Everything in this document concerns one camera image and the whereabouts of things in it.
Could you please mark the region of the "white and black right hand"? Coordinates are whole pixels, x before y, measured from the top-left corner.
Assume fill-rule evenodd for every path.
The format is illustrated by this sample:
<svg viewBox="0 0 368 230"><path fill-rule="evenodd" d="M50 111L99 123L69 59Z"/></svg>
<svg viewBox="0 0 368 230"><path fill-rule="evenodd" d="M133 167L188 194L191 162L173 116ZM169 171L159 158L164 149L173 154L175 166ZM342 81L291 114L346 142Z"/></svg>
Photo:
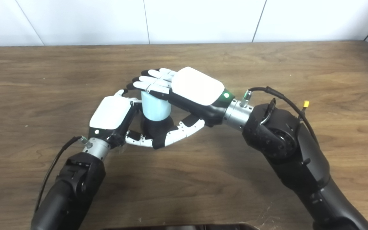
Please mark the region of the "white and black right hand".
<svg viewBox="0 0 368 230"><path fill-rule="evenodd" d="M189 137L204 126L222 124L235 98L222 82L192 67L184 67L177 72L166 68L145 70L127 88L149 93L190 113L178 126L158 137L149 138L134 131L127 133L128 144L156 150Z"/></svg>

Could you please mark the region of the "white and black left hand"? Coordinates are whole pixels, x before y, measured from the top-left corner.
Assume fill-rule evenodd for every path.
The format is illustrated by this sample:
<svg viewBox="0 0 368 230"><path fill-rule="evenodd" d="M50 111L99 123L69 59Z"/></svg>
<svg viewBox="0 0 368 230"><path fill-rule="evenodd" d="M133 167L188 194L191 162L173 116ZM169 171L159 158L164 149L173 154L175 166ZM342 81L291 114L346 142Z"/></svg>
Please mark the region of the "white and black left hand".
<svg viewBox="0 0 368 230"><path fill-rule="evenodd" d="M104 97L94 112L89 122L89 144L86 146L90 152L93 148L112 150L126 143L153 148L153 139L129 128L142 109L142 101L124 97L126 92L119 90L113 96Z"/></svg>

